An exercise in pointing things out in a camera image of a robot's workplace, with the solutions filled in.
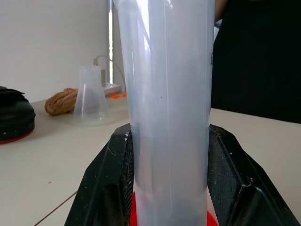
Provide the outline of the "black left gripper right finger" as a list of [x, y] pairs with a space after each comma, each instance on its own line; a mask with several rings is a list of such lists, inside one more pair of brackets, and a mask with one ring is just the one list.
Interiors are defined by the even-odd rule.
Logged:
[[219, 226], [301, 226], [264, 169], [232, 133], [215, 125], [207, 186]]

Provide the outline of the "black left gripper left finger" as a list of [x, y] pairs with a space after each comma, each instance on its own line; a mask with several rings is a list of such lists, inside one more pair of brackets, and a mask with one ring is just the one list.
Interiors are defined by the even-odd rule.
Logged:
[[133, 187], [133, 141], [125, 124], [87, 167], [64, 226], [130, 226]]

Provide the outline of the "translucent plastic syringe barrel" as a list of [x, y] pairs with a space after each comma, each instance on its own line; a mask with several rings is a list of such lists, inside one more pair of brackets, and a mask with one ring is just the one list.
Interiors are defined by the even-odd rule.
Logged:
[[113, 0], [138, 226], [207, 226], [215, 0]]

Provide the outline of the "clear plastic conical flask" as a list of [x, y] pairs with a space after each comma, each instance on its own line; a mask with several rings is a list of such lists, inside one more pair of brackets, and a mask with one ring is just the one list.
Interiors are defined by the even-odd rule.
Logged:
[[105, 124], [109, 108], [101, 84], [99, 66], [82, 66], [79, 70], [79, 88], [73, 111], [75, 123], [81, 126]]

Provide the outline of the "brown twine ball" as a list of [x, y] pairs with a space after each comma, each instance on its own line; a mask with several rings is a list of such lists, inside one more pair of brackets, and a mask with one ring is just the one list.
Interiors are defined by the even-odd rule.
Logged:
[[73, 113], [78, 89], [66, 88], [45, 102], [45, 111], [52, 116]]

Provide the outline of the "white power strip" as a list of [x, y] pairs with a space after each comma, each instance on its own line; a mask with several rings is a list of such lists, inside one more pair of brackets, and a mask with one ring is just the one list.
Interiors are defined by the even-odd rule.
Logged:
[[107, 82], [103, 86], [103, 91], [105, 96], [108, 97], [110, 95], [120, 93], [122, 91], [122, 86], [115, 83], [111, 84]]

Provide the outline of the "black round object red base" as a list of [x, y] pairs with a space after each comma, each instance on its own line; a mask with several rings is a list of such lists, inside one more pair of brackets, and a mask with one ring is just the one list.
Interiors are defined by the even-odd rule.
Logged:
[[35, 128], [35, 116], [23, 92], [0, 86], [0, 144], [30, 135]]

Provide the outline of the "person in black clothing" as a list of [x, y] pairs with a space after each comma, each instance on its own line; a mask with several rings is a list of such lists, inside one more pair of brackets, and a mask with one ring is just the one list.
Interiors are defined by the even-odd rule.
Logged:
[[211, 106], [301, 124], [301, 0], [215, 0]]

